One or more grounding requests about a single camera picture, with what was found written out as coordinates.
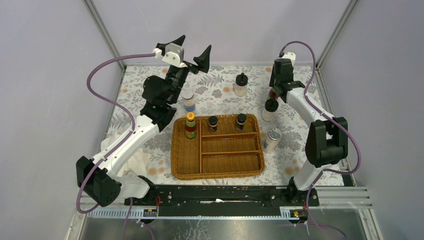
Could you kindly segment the blue label shaker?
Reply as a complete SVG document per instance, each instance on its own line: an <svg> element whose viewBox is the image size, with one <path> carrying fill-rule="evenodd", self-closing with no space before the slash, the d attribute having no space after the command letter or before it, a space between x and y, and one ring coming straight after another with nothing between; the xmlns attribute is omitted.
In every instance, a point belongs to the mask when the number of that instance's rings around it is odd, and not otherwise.
<svg viewBox="0 0 424 240"><path fill-rule="evenodd" d="M186 112L194 112L196 110L196 100L194 91L186 89L181 92L183 108Z"/></svg>

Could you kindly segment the black spout seed bottle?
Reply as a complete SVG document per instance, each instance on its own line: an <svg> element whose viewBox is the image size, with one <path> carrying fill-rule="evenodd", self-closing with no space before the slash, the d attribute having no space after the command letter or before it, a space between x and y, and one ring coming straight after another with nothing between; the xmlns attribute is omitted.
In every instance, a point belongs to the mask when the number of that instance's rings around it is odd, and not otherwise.
<svg viewBox="0 0 424 240"><path fill-rule="evenodd" d="M235 78L234 94L238 97L242 97L247 93L248 88L248 77L244 72L238 74Z"/></svg>

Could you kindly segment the yellow cap sauce bottle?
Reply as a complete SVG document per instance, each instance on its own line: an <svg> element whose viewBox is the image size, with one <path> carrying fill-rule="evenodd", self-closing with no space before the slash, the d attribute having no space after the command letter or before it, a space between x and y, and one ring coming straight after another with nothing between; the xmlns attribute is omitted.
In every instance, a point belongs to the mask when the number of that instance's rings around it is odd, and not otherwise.
<svg viewBox="0 0 424 240"><path fill-rule="evenodd" d="M188 112L186 114L186 121L185 121L185 135L189 139L193 139L196 137L196 119L195 114L193 112Z"/></svg>
<svg viewBox="0 0 424 240"><path fill-rule="evenodd" d="M279 98L277 96L276 91L275 91L275 89L273 87L268 92L268 98L269 99L274 99L274 100L277 100Z"/></svg>

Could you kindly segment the small dark spice jar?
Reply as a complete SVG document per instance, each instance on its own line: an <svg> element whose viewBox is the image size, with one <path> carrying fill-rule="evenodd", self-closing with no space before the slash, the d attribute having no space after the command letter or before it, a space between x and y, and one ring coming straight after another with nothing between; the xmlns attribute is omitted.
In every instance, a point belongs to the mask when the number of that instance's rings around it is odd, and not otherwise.
<svg viewBox="0 0 424 240"><path fill-rule="evenodd" d="M208 118L209 130L214 133L218 130L218 118L212 115Z"/></svg>

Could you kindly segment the black cap dark jar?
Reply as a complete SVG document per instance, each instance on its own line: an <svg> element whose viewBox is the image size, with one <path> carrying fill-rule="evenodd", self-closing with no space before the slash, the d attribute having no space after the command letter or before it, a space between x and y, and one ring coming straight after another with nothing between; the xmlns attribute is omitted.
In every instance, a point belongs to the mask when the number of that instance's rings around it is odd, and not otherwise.
<svg viewBox="0 0 424 240"><path fill-rule="evenodd" d="M240 113L240 114L237 115L237 118L236 118L236 129L238 131L242 131L243 130L244 125L246 123L246 120L247 120L247 116L244 113Z"/></svg>

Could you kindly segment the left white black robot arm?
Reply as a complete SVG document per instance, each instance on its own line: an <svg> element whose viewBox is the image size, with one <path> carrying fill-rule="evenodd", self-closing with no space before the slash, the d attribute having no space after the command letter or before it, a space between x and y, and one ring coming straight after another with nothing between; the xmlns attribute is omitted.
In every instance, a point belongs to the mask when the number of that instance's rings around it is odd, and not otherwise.
<svg viewBox="0 0 424 240"><path fill-rule="evenodd" d="M79 192L76 207L80 213L81 197L85 193L95 202L95 207L106 207L117 198L136 198L142 205L148 206L155 200L153 183L144 176L135 178L119 176L125 163L151 138L159 134L176 114L175 104L189 73L207 73L210 69L212 46L208 45L193 62L184 60L183 43L185 35L168 43L157 43L152 53L131 54L115 57L95 67L87 77L86 86L96 97L111 103L125 111L131 126L110 143L103 151L92 157L81 156L76 161L76 178ZM144 107L138 116L134 116L123 105L108 99L91 86L91 80L101 68L121 60L155 57L169 64L165 77L151 75L143 82L142 98Z"/></svg>

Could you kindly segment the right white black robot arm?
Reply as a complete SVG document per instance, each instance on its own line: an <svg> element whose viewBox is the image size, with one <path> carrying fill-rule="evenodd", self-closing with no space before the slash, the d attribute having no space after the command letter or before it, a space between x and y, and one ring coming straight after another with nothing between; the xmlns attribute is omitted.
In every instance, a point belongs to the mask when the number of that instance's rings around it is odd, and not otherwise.
<svg viewBox="0 0 424 240"><path fill-rule="evenodd" d="M280 57L273 63L269 81L273 96L293 108L309 127L305 144L306 162L292 180L294 188L287 191L287 201L301 205L307 190L325 169L337 165L348 155L348 123L344 117L334 117L305 94L305 85L294 80L294 60Z"/></svg>

